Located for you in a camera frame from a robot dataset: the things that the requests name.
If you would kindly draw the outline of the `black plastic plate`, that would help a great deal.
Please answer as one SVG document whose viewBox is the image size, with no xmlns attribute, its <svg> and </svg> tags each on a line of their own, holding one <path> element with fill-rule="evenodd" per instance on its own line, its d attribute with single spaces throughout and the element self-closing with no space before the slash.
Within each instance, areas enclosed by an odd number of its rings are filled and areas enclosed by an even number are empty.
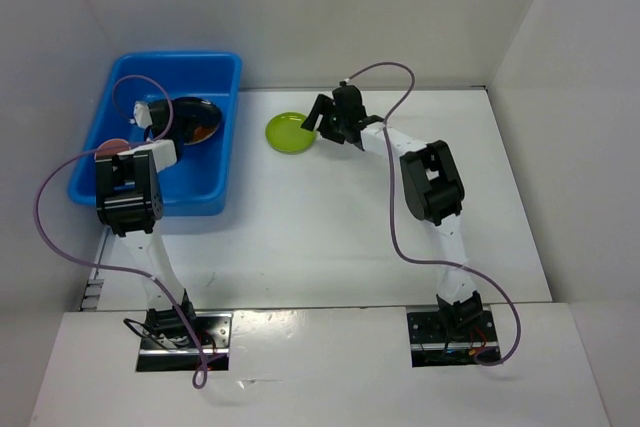
<svg viewBox="0 0 640 427">
<path fill-rule="evenodd" d="M 223 120 L 219 107 L 198 97 L 178 97 L 172 100 L 173 125 L 183 129 L 215 129 Z"/>
</svg>

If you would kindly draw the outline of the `orange plastic plate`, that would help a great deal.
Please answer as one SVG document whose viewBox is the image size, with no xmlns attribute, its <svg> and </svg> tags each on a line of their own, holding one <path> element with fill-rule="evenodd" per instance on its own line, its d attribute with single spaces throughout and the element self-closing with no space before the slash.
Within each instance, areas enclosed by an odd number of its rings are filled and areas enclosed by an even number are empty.
<svg viewBox="0 0 640 427">
<path fill-rule="evenodd" d="M 201 125 L 190 123 L 187 125 L 184 134 L 184 144 L 187 146 L 197 145 L 213 137 L 219 129 L 220 124 Z"/>
</svg>

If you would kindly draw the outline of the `green plastic plate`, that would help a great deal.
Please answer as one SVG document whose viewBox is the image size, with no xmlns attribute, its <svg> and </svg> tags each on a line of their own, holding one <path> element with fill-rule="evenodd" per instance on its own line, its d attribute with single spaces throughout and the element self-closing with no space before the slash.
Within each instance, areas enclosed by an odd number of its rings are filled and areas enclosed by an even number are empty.
<svg viewBox="0 0 640 427">
<path fill-rule="evenodd" d="M 269 146 L 288 155 L 307 151 L 316 140 L 316 132 L 302 127 L 306 119 L 306 115 L 298 112 L 284 112 L 271 118 L 265 127 Z"/>
</svg>

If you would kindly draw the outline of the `pink plastic cup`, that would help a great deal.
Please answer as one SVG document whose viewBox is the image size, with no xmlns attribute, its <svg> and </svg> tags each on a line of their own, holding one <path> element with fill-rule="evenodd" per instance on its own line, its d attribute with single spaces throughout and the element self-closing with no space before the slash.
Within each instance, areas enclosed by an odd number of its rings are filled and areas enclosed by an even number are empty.
<svg viewBox="0 0 640 427">
<path fill-rule="evenodd" d="M 104 158 L 117 155 L 120 152 L 128 151 L 130 144 L 125 139 L 113 138 L 103 142 L 96 150 L 95 158 Z"/>
</svg>

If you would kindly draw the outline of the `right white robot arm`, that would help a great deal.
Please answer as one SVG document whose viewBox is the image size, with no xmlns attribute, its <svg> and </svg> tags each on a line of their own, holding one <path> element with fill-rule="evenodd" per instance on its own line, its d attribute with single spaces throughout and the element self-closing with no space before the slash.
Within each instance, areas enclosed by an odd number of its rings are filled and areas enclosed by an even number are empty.
<svg viewBox="0 0 640 427">
<path fill-rule="evenodd" d="M 401 179 L 404 202 L 421 223 L 440 266 L 436 302 L 438 327 L 448 340 L 462 339 L 482 313 L 482 300 L 468 271 L 460 215 L 465 190 L 448 144 L 427 143 L 389 127 L 366 112 L 360 90 L 341 84 L 316 97 L 302 128 L 338 144 L 385 156 L 391 179 Z"/>
</svg>

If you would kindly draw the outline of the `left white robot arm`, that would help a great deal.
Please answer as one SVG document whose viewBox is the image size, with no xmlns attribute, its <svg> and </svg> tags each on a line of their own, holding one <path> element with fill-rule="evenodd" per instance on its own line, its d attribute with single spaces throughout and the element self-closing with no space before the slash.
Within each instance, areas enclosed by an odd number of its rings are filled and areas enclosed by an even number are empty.
<svg viewBox="0 0 640 427">
<path fill-rule="evenodd" d="M 151 138 L 139 145 L 109 140 L 94 154 L 98 219 L 124 243 L 134 260 L 131 270 L 143 278 L 144 328 L 180 347 L 197 339 L 200 324 L 157 229 L 164 215 L 159 173 L 194 142 L 199 105 L 194 97 L 138 102 L 134 123 Z"/>
</svg>

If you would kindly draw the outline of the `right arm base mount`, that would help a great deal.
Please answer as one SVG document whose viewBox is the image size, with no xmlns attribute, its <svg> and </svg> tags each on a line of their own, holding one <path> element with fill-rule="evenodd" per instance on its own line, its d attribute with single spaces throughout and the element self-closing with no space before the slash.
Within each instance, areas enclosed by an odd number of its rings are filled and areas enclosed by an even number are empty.
<svg viewBox="0 0 640 427">
<path fill-rule="evenodd" d="M 474 365 L 475 357 L 483 362 L 501 359 L 489 309 L 461 333 L 448 333 L 434 306 L 409 308 L 406 321 L 413 368 Z"/>
</svg>

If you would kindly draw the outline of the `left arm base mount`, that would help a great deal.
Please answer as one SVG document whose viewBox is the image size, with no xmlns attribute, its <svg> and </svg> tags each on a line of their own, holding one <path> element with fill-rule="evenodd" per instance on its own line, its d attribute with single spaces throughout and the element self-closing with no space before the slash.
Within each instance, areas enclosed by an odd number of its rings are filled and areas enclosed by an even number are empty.
<svg viewBox="0 0 640 427">
<path fill-rule="evenodd" d="M 209 371 L 227 371 L 231 344 L 231 312 L 197 312 L 193 328 Z M 136 371 L 140 373 L 193 371 L 200 364 L 199 351 L 183 327 L 167 335 L 153 330 L 150 322 L 125 318 L 123 324 L 139 340 Z"/>
</svg>

